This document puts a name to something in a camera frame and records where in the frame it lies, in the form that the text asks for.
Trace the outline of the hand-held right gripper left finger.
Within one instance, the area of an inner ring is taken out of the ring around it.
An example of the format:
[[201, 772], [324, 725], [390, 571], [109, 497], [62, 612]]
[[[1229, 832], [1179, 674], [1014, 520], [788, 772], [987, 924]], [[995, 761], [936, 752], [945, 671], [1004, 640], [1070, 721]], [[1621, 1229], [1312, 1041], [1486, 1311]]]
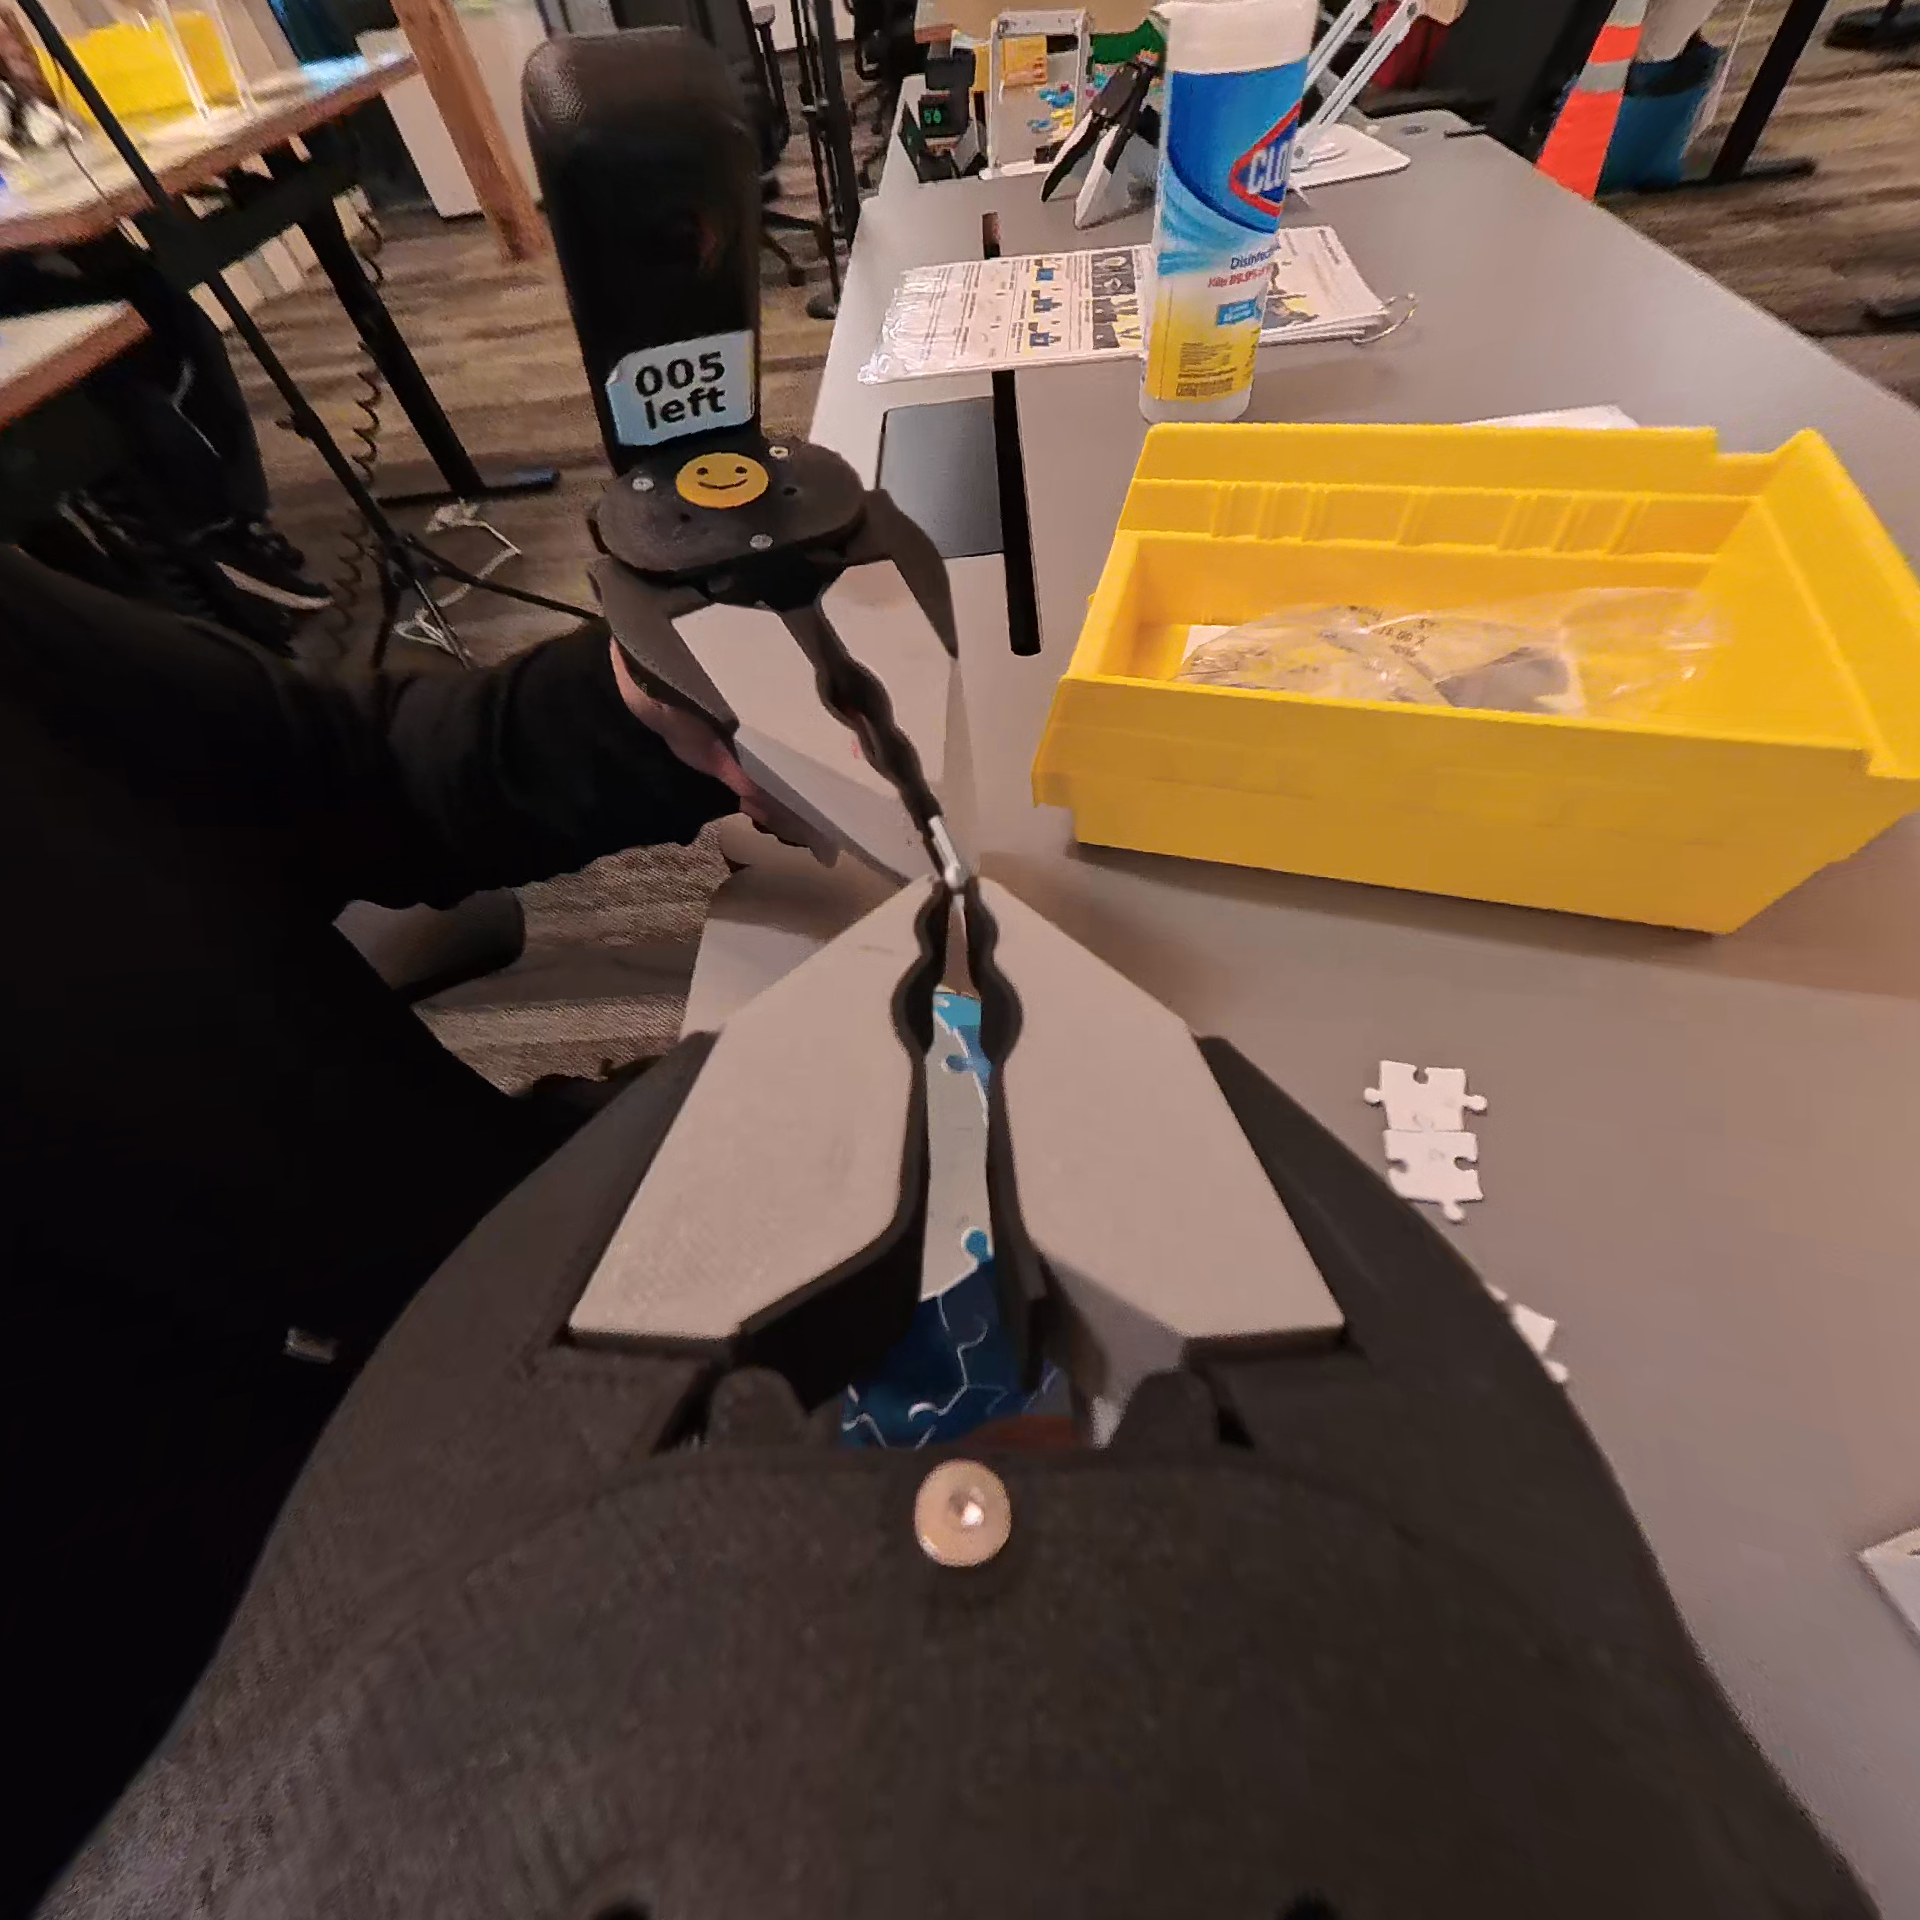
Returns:
[[880, 1368], [920, 1298], [948, 914], [945, 888], [908, 882], [700, 1039], [571, 1343], [759, 1368], [805, 1408]]

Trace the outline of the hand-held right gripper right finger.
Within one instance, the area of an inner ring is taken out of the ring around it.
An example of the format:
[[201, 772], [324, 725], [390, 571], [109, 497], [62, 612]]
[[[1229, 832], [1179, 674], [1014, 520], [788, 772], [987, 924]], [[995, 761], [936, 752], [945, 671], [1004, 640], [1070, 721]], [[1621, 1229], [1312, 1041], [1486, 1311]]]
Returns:
[[965, 891], [1000, 1321], [1121, 1411], [1151, 1377], [1345, 1330], [1188, 1024], [995, 881]]

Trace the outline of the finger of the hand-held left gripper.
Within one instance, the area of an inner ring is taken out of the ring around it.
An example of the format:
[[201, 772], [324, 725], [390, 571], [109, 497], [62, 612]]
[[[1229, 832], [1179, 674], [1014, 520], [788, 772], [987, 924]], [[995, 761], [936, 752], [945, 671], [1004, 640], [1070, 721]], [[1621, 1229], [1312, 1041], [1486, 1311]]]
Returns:
[[903, 573], [840, 573], [825, 591], [820, 612], [853, 668], [848, 712], [861, 749], [920, 842], [932, 811], [945, 819], [952, 657]]
[[811, 813], [840, 850], [880, 874], [896, 881], [931, 874], [901, 799], [828, 706], [780, 616], [766, 609], [700, 609], [676, 620], [676, 634], [732, 709], [750, 776], [772, 778], [775, 795]]

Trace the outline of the blue puzzle ball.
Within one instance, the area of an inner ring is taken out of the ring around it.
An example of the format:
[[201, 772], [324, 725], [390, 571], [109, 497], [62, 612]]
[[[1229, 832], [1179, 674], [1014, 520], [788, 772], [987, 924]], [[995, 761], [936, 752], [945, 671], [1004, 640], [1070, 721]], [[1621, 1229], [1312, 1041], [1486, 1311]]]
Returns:
[[968, 992], [932, 994], [923, 1090], [928, 1207], [918, 1306], [867, 1383], [837, 1404], [844, 1450], [935, 1450], [1022, 1417], [1070, 1420], [1062, 1375], [1023, 1388], [1000, 1324], [984, 1160], [992, 1063]]

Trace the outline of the person's left hand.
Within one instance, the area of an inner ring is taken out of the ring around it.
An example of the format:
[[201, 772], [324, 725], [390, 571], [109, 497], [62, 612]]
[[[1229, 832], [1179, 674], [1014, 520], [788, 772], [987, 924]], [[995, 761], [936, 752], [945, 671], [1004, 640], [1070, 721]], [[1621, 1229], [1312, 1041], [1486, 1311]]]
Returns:
[[775, 837], [788, 849], [815, 850], [807, 823], [785, 805], [775, 801], [741, 767], [729, 744], [696, 712], [659, 700], [633, 672], [633, 663], [615, 640], [608, 642], [608, 661], [619, 701], [692, 772], [718, 783], [734, 799], [735, 809], [757, 832]]

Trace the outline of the black digital timer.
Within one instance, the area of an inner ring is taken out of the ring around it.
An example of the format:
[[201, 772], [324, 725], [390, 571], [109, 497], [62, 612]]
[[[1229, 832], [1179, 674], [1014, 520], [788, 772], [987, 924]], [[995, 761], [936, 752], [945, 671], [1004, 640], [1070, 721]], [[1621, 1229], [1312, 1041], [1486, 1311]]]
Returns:
[[974, 107], [976, 97], [967, 88], [920, 95], [901, 107], [897, 141], [923, 185], [984, 171], [984, 144]]

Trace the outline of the laminated instruction sheets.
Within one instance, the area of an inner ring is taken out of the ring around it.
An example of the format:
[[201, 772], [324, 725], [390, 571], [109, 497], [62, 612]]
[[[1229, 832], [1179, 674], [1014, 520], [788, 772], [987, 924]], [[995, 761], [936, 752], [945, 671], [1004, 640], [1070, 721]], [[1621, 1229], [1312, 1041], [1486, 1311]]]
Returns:
[[[886, 387], [1140, 356], [1151, 287], [1148, 245], [916, 268], [893, 288], [857, 377]], [[1415, 307], [1413, 295], [1377, 298], [1335, 228], [1284, 232], [1261, 346], [1372, 346]]]

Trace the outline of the small stand with colourful sheet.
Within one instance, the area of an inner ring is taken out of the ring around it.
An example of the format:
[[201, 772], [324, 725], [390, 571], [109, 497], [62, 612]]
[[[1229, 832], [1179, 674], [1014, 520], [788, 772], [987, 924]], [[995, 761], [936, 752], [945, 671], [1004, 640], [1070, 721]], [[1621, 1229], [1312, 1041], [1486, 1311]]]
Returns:
[[984, 175], [1044, 171], [1080, 112], [1091, 13], [1086, 8], [1005, 8], [987, 31]]

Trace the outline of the yellow plastic bin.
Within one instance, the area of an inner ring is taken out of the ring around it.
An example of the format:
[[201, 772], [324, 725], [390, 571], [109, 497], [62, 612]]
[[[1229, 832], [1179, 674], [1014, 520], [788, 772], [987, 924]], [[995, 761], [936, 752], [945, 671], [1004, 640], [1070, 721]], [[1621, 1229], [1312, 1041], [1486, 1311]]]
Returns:
[[[1644, 717], [1171, 679], [1286, 605], [1701, 595], [1725, 642]], [[1916, 576], [1812, 429], [1161, 424], [1030, 763], [1084, 845], [1731, 932], [1916, 816]]]

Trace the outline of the brown top office desk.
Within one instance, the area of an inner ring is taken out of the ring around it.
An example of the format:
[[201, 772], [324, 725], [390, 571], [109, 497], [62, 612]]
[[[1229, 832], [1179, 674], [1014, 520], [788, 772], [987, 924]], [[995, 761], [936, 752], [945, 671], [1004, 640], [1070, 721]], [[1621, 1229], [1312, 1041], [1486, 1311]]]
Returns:
[[389, 55], [301, 65], [279, 77], [265, 103], [212, 116], [187, 115], [145, 132], [111, 120], [105, 132], [48, 152], [33, 184], [4, 187], [3, 251], [30, 257], [102, 242], [139, 232], [163, 204], [180, 208], [193, 194], [224, 189], [229, 208], [192, 218], [184, 234], [183, 288], [209, 287], [286, 234], [307, 240], [437, 474], [423, 491], [389, 497], [390, 506], [547, 493], [560, 481], [548, 466], [485, 472], [472, 459], [345, 232], [340, 196], [364, 177], [345, 123], [415, 76], [419, 61], [401, 44]]

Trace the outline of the yellow containers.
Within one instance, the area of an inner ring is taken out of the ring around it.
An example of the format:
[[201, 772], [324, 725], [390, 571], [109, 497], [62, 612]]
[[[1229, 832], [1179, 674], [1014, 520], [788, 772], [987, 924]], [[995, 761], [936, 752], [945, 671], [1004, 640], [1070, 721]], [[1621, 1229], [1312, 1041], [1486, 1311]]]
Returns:
[[271, 5], [38, 3], [113, 116], [220, 120], [287, 85], [300, 60]]

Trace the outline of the disinfectant wipes canister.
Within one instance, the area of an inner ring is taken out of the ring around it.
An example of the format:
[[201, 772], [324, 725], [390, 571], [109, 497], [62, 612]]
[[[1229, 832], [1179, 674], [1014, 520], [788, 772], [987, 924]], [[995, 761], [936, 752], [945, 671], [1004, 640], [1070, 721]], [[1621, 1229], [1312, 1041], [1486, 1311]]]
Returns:
[[1253, 396], [1313, 3], [1164, 8], [1140, 413], [1228, 424]]

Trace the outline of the white lamp base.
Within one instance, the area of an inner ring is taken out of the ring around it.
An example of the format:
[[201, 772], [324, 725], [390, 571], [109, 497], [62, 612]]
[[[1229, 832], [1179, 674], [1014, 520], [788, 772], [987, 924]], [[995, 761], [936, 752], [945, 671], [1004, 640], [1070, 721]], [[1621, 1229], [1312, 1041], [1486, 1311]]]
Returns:
[[1381, 24], [1373, 24], [1376, 11], [1377, 5], [1372, 3], [1345, 5], [1310, 53], [1305, 88], [1312, 98], [1303, 105], [1312, 112], [1303, 116], [1291, 147], [1286, 177], [1291, 192], [1305, 194], [1312, 187], [1348, 185], [1407, 169], [1407, 155], [1367, 131], [1353, 112], [1381, 67], [1400, 48], [1422, 5], [1384, 5]]

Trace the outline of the orange traffic cone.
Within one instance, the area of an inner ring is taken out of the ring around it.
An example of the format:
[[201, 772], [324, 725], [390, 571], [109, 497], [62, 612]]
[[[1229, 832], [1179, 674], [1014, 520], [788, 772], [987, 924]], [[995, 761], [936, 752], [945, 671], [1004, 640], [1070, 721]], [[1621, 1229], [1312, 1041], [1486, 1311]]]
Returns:
[[1645, 11], [1647, 3], [1606, 5], [1543, 136], [1536, 169], [1583, 201], [1600, 189]]

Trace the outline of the wooden post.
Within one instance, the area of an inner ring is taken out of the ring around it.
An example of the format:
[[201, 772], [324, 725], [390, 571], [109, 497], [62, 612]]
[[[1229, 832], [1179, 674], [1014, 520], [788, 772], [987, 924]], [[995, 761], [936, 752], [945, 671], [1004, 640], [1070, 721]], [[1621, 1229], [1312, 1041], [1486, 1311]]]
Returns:
[[541, 211], [493, 109], [481, 67], [451, 3], [390, 3], [495, 249], [509, 264], [548, 251]]

